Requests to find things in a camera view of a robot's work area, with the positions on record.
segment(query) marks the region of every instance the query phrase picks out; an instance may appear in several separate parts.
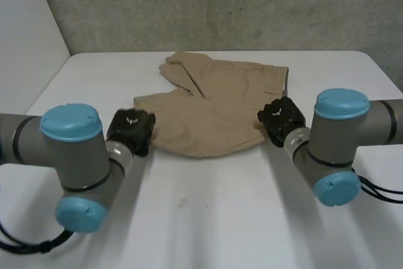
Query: cable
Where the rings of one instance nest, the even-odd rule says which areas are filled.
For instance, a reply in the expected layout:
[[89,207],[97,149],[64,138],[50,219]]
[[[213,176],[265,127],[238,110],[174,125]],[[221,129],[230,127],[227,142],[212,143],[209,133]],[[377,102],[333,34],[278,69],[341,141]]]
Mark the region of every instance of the cable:
[[3,225],[0,223],[0,231],[4,234],[10,241],[17,244],[17,246],[6,244],[0,241],[0,249],[5,250],[9,253],[14,253],[16,255],[32,255],[35,253],[48,253],[50,250],[60,246],[66,242],[72,235],[73,232],[64,229],[64,231],[55,239],[51,241],[44,241],[40,244],[30,244],[20,241],[14,238],[10,233],[8,233]]
[[378,200],[384,201],[384,202],[394,203],[394,204],[403,204],[403,200],[395,200],[393,198],[386,197],[385,195],[382,195],[380,193],[380,192],[387,192],[387,193],[393,193],[395,195],[403,195],[402,191],[386,189],[381,186],[375,185],[374,183],[372,183],[367,178],[364,178],[363,176],[360,176],[360,175],[357,175],[357,176],[361,182],[361,189],[368,195],[370,195],[374,198],[377,198]]

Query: wrinkled fabric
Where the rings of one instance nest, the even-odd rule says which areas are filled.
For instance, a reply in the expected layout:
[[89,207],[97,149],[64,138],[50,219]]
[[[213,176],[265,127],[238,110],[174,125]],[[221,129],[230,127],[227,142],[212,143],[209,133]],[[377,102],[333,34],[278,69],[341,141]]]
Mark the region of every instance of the wrinkled fabric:
[[191,157],[240,151],[267,138],[257,113],[281,98],[287,67],[177,52],[159,67],[178,89],[134,99],[156,116],[152,143]]

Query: concrete wall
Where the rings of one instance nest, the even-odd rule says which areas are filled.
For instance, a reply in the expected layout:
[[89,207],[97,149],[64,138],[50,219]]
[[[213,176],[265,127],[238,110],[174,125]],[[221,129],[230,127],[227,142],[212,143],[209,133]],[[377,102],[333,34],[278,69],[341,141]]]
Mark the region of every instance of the concrete wall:
[[360,50],[403,89],[403,0],[48,0],[72,54]]

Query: table surface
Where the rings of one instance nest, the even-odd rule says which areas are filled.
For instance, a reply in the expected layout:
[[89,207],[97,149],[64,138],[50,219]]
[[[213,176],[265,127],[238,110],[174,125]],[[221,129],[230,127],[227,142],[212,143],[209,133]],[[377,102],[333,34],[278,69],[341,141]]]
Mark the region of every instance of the table surface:
[[[29,110],[88,103],[104,131],[134,96],[174,86],[158,71],[171,53],[71,57]],[[371,100],[402,93],[360,52],[206,52],[213,59],[288,66],[288,95],[311,124],[315,97],[353,88]],[[354,166],[379,185],[402,188],[402,146],[359,148]],[[51,168],[4,165],[0,216],[26,241],[61,231],[54,208],[62,195]],[[4,268],[401,268],[403,207],[361,193],[343,207],[315,200],[284,150],[270,143],[216,159],[153,151],[138,160],[102,230],[75,235],[48,255],[0,253]]]

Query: blue end cap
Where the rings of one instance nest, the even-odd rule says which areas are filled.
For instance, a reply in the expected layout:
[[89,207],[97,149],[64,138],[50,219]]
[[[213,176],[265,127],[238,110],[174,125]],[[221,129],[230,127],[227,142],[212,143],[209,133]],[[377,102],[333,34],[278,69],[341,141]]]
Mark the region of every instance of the blue end cap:
[[69,231],[90,233],[97,231],[108,211],[97,202],[81,197],[65,197],[56,208],[56,219]]
[[347,120],[365,115],[370,100],[353,89],[332,88],[319,94],[315,104],[316,115],[331,120]]
[[60,105],[43,115],[40,130],[47,137],[62,142],[92,139],[102,131],[98,112],[87,104]]
[[340,171],[320,179],[314,195],[326,206],[341,206],[354,200],[361,190],[361,182],[352,171]]

